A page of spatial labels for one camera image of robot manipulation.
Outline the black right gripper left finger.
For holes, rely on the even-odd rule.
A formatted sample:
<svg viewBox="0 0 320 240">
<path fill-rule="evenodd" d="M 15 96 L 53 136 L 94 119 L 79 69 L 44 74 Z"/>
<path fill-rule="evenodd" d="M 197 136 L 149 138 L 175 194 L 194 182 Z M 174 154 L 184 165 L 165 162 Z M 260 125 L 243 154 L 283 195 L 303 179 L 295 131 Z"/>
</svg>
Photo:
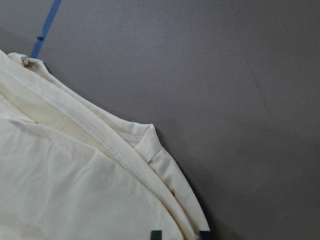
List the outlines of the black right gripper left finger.
<svg viewBox="0 0 320 240">
<path fill-rule="evenodd" d="M 162 240 L 162 231 L 152 230 L 150 233 L 150 240 Z"/>
</svg>

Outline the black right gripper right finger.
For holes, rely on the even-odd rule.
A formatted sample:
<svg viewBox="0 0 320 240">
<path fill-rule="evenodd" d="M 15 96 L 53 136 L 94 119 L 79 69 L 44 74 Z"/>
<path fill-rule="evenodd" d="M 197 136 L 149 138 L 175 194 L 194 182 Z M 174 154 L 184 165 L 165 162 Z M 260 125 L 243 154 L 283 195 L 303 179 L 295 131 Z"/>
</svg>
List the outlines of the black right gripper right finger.
<svg viewBox="0 0 320 240">
<path fill-rule="evenodd" d="M 212 240 L 212 233 L 210 231 L 199 231 L 199 240 Z"/>
</svg>

